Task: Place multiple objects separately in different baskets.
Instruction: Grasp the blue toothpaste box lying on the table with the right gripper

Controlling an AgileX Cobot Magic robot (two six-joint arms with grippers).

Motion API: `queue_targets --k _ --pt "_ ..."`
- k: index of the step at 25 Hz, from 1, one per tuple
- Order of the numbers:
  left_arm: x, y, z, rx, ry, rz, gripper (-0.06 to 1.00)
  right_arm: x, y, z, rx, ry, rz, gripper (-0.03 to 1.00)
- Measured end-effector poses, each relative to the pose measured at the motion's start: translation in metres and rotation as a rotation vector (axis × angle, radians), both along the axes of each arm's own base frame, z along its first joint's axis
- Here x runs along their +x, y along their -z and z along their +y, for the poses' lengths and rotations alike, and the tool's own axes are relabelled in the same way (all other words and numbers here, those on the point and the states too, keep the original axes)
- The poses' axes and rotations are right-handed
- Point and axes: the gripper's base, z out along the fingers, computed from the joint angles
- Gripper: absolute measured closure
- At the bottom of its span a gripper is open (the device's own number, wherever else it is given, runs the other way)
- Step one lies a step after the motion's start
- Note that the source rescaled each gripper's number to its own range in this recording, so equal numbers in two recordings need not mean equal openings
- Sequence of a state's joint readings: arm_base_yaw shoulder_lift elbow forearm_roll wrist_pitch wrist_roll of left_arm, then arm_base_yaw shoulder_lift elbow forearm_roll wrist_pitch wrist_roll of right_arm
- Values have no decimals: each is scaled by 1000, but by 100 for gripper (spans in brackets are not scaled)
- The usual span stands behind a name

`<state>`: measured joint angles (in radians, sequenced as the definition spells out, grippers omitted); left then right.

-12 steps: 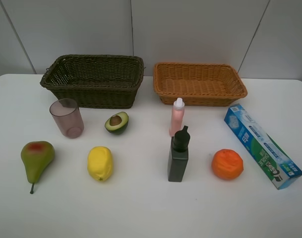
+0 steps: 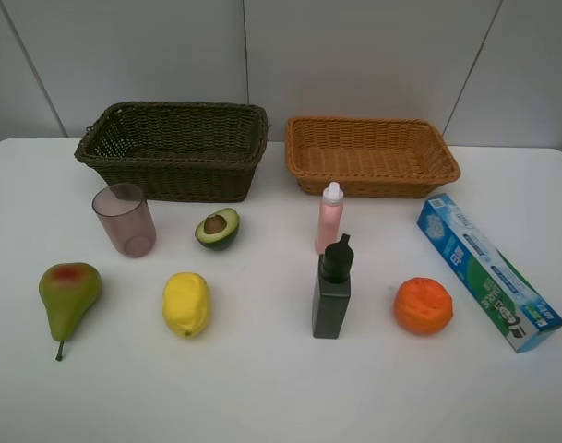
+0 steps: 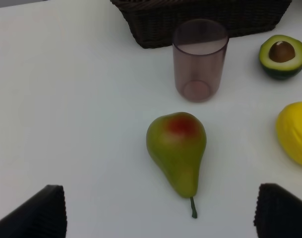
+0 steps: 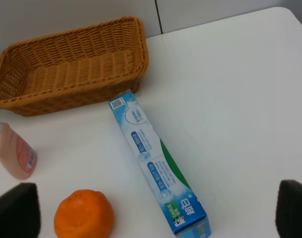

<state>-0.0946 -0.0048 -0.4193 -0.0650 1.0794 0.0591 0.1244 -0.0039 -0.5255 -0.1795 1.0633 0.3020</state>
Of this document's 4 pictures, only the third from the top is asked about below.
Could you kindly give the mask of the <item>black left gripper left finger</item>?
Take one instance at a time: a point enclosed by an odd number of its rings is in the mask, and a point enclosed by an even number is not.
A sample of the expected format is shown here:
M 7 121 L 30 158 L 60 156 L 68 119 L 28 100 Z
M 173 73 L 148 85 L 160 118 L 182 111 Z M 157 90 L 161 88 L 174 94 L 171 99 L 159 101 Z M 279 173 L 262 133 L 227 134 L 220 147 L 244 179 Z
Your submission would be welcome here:
M 62 185 L 47 185 L 0 220 L 0 238 L 64 238 L 67 214 Z

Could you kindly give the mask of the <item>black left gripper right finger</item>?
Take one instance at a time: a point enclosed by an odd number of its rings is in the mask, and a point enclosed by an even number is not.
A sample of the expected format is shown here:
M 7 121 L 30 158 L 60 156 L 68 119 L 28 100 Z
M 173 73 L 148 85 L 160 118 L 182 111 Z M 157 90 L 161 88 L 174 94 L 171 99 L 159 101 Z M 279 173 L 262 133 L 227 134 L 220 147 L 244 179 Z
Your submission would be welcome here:
M 263 183 L 253 224 L 259 238 L 302 238 L 302 200 L 276 183 Z

